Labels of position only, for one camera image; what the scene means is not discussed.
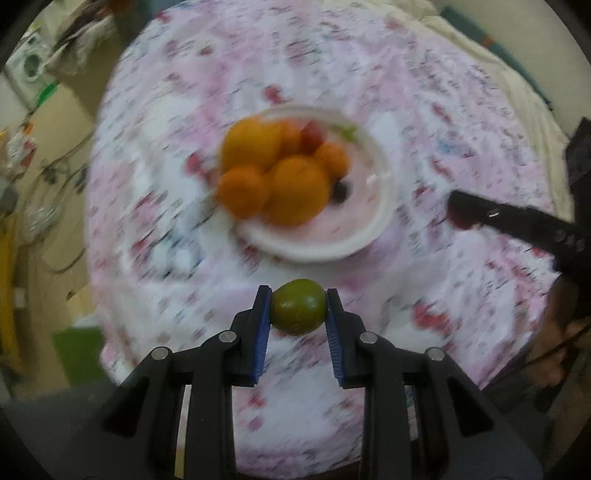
washing machine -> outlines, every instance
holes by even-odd
[[[35,110],[37,97],[54,80],[45,73],[50,55],[51,48],[35,30],[23,37],[6,62],[5,73],[11,87],[30,111]]]

pink tablecloth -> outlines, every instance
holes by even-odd
[[[114,379],[153,347],[199,345],[259,284],[308,277],[399,347],[438,345],[485,385],[526,343],[555,278],[550,259],[490,229],[455,230],[459,187],[551,211],[545,174],[502,93],[473,60],[357,6],[207,0],[162,13],[103,99],[87,235]],[[246,244],[216,209],[216,152],[232,122],[273,104],[339,108],[396,173],[388,230],[343,261],[295,265]],[[242,472],[288,478],[359,456],[363,395],[340,390],[324,329],[273,331],[261,383],[236,390]]]

lime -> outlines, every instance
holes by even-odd
[[[316,330],[326,318],[326,294],[316,282],[292,280],[271,295],[271,324],[288,335]]]

tablecloth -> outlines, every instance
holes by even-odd
[[[213,201],[229,126],[283,102],[339,108],[389,154],[397,202],[357,254],[297,265],[248,245]],[[462,188],[552,211],[547,176],[510,104],[453,44],[353,3],[204,0],[163,12],[103,98],[87,207],[89,267],[122,381],[153,347],[198,346],[260,284],[307,277],[401,348],[441,346],[484,386],[535,330],[551,259],[491,229],[458,231]],[[272,330],[265,372],[233,396],[240,471],[310,475],[359,457],[363,393],[342,391],[326,334]]]

orange object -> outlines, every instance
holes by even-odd
[[[312,157],[294,155],[280,160],[269,176],[271,196],[264,210],[269,223],[301,225],[328,204],[330,180]]]
[[[301,151],[312,155],[326,140],[326,135],[316,120],[310,120],[301,131]]]
[[[276,122],[262,122],[252,116],[235,123],[222,142],[222,172],[252,165],[262,171],[277,161],[281,148],[281,127]]]
[[[314,158],[333,181],[342,180],[349,172],[349,157],[345,149],[337,143],[324,142],[314,153]]]
[[[269,186],[253,166],[235,167],[220,178],[217,199],[235,217],[250,218],[261,212],[269,198]]]
[[[279,158],[291,157],[300,151],[301,129],[289,120],[277,122],[281,128],[281,148]]]

